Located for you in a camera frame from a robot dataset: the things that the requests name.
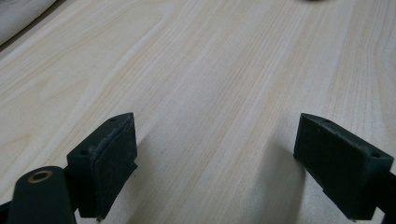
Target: dark object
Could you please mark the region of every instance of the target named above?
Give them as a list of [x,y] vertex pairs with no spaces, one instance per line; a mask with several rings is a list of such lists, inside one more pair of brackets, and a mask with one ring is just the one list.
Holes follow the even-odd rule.
[[378,206],[387,223],[396,220],[396,178],[387,153],[327,119],[302,114],[294,157],[347,218],[369,220]]
[[134,115],[108,119],[67,155],[64,169],[48,166],[22,176],[11,203],[0,206],[0,223],[76,223],[102,220],[137,168]]

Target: light wood surface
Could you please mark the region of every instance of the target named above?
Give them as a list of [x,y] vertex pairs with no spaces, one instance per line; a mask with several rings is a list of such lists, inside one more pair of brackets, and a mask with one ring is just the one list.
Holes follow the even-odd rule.
[[103,223],[349,223],[292,157],[299,116],[396,156],[395,20],[395,0],[65,1],[0,52],[0,203],[132,111],[139,168]]

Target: wood grain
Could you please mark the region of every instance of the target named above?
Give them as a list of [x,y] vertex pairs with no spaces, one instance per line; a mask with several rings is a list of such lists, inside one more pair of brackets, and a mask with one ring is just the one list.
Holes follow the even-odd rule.
[[302,112],[396,156],[395,0],[87,0],[49,16],[0,52],[0,203],[129,111],[139,168],[104,223],[349,223],[292,157]]

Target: screw hole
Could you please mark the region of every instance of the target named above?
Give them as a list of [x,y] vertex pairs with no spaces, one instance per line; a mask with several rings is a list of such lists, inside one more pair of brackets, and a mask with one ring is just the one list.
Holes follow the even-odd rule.
[[41,181],[44,181],[52,176],[52,171],[50,170],[45,170],[45,171],[39,171],[37,173],[32,174],[29,176],[29,183],[35,184],[39,183]]
[[378,153],[376,153],[376,152],[373,152],[373,153],[372,153],[372,157],[379,158],[380,155],[379,155]]
[[80,151],[79,154],[86,156],[86,155],[90,154],[90,151],[88,149],[84,149],[84,150]]

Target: wooden table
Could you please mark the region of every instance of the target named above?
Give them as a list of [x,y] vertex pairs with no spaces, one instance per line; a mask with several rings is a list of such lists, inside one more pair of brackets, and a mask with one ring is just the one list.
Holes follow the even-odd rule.
[[64,1],[0,52],[0,203],[132,111],[139,168],[103,223],[350,223],[292,157],[298,121],[396,156],[395,20],[395,0]]

